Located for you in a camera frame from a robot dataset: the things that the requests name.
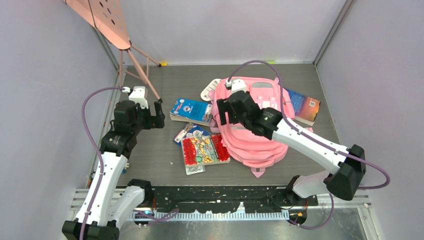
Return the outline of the red comic paperback book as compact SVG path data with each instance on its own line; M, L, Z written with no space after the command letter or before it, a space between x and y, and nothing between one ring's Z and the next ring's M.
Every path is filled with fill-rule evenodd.
M201 135L181 141L186 168L226 164L231 161L228 149L222 143L222 135Z

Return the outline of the blue orange paperback book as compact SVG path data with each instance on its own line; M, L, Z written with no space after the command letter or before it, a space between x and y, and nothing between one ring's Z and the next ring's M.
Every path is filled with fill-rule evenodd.
M288 88L286 91L294 109L294 119L313 126L320 110L321 101Z

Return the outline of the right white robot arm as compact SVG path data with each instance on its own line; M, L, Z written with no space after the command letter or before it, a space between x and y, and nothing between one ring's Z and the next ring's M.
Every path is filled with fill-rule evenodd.
M365 150L354 144L346 147L328 141L294 123L272 107L260 108L248 91L237 91L216 101L220 123L241 124L256 136L287 145L320 164L325 171L294 176L285 192L291 205L304 199L330 193L351 201L366 173Z

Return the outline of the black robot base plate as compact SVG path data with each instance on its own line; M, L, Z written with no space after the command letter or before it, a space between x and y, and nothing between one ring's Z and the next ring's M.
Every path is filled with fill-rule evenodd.
M153 186L140 208L168 213L179 209L180 213L205 214L234 213L243 207L249 214L276 213L295 207L315 207L316 196L295 197L284 186Z

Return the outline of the pink student backpack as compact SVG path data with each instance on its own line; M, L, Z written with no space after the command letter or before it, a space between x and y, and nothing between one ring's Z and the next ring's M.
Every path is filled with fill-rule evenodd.
M271 107L283 110L290 119L295 119L295 111L286 88L281 90L279 79L273 80L259 77L245 77L247 90L260 108ZM288 145L269 140L263 136L254 135L245 129L240 123L221 125L218 112L217 100L230 96L230 90L226 89L225 79L218 84L214 96L211 99L211 122L210 130L220 133L222 143L227 148L230 156L249 167L255 177L264 174L266 168L281 161L287 154Z

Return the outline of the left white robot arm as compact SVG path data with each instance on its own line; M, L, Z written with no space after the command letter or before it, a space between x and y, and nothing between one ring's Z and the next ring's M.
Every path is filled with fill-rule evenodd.
M115 105L114 119L100 142L98 162L87 196L74 220L66 220L62 233L68 240L117 240L124 222L140 205L153 202L153 190L147 180L132 179L119 199L113 195L142 130L162 129L165 115L162 101L154 102L155 115L149 107L132 100Z

